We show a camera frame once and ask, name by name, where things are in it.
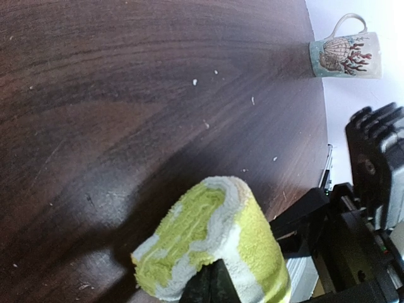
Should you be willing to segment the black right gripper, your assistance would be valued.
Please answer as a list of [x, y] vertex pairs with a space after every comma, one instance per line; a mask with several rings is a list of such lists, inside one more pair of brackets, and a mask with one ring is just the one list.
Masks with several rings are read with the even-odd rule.
[[403, 302], [403, 260], [388, 233], [366, 219], [349, 183], [329, 196], [310, 189], [270, 227], [285, 259], [312, 257], [324, 289], [312, 302]]

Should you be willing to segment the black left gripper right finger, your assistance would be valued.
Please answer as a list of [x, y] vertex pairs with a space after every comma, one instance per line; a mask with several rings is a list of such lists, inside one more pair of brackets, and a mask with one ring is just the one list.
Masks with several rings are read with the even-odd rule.
[[210, 302], [241, 303], [222, 259], [215, 261], [210, 266]]

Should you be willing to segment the green crocodile pattern towel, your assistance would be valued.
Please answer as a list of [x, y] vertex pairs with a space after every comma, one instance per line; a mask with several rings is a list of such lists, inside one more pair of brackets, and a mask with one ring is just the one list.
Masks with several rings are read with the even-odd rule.
[[291, 297], [280, 246], [250, 187], [234, 176], [208, 177], [189, 189], [131, 260], [137, 284], [165, 302], [178, 302], [186, 283], [218, 260], [242, 302]]

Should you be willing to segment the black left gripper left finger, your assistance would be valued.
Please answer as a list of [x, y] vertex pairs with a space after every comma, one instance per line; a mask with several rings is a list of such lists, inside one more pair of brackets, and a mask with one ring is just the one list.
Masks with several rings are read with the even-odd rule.
[[179, 303], [209, 303], [210, 295], [210, 267], [204, 266], [190, 279], [181, 295]]

